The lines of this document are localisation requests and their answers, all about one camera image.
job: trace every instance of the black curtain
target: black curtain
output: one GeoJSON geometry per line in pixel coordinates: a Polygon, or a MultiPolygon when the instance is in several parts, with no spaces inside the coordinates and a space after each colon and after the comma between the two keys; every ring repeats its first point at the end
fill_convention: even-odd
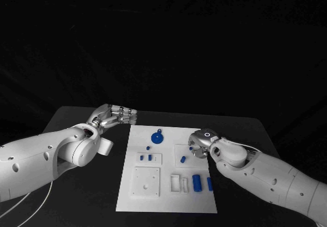
{"type": "Polygon", "coordinates": [[[296,0],[5,1],[0,143],[41,133],[64,105],[253,117],[284,160],[322,180],[325,9],[296,0]]]}

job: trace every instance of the black table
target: black table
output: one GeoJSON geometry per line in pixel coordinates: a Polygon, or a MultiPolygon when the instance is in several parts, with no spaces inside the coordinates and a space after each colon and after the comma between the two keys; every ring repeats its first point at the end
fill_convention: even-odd
{"type": "MultiPolygon", "coordinates": [[[[44,132],[84,123],[94,110],[96,108],[64,106],[44,132]]],[[[232,141],[257,147],[280,158],[258,119],[139,111],[137,125],[211,128],[232,141]]],[[[303,214],[267,203],[225,178],[212,158],[209,171],[218,214],[116,212],[129,133],[127,124],[117,125],[106,132],[104,138],[114,142],[110,155],[106,157],[97,154],[85,167],[70,170],[54,181],[47,203],[25,227],[316,226],[314,221],[303,214]]],[[[31,193],[16,209],[0,219],[0,226],[18,226],[29,218],[44,202],[49,186],[51,184],[45,185],[31,193]]],[[[22,197],[0,203],[2,213],[21,199],[22,197]]]]}

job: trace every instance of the blue object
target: blue object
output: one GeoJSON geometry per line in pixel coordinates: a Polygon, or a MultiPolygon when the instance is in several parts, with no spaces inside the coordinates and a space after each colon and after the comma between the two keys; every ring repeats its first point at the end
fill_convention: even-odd
{"type": "Polygon", "coordinates": [[[159,131],[152,135],[152,141],[156,144],[160,144],[163,141],[165,137],[162,135],[162,129],[159,129],[159,131]]]}
{"type": "Polygon", "coordinates": [[[181,162],[185,163],[185,161],[186,161],[186,157],[183,156],[181,159],[181,162]]]}
{"type": "Polygon", "coordinates": [[[208,177],[206,180],[208,180],[209,191],[214,191],[212,179],[208,177]]]}
{"type": "Polygon", "coordinates": [[[193,175],[193,188],[195,188],[195,192],[202,192],[202,179],[201,179],[201,175],[193,175]]]}

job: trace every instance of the robotic hand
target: robotic hand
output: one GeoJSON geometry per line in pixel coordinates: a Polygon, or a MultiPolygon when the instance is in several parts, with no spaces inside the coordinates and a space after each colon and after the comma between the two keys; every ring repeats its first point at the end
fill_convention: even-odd
{"type": "Polygon", "coordinates": [[[87,123],[0,146],[0,202],[31,193],[70,169],[85,166],[97,153],[107,156],[114,143],[101,135],[123,123],[137,123],[137,111],[104,104],[87,123]]]}
{"type": "Polygon", "coordinates": [[[244,189],[267,202],[286,207],[327,226],[327,185],[310,178],[278,158],[258,149],[219,138],[215,131],[202,129],[189,137],[198,158],[211,154],[217,168],[244,189]]]}

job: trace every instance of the robotic arm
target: robotic arm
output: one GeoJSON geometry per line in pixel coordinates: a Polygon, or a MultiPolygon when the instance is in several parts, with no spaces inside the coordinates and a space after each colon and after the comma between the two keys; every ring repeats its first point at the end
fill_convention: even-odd
{"type": "Polygon", "coordinates": [[[137,123],[137,111],[104,104],[87,123],[16,140],[0,146],[0,202],[52,182],[70,169],[85,166],[114,143],[101,137],[121,123],[137,123]]]}
{"type": "Polygon", "coordinates": [[[217,168],[244,189],[267,202],[286,207],[327,226],[327,185],[299,169],[255,148],[219,138],[215,131],[202,129],[189,137],[198,158],[211,154],[217,168]]]}

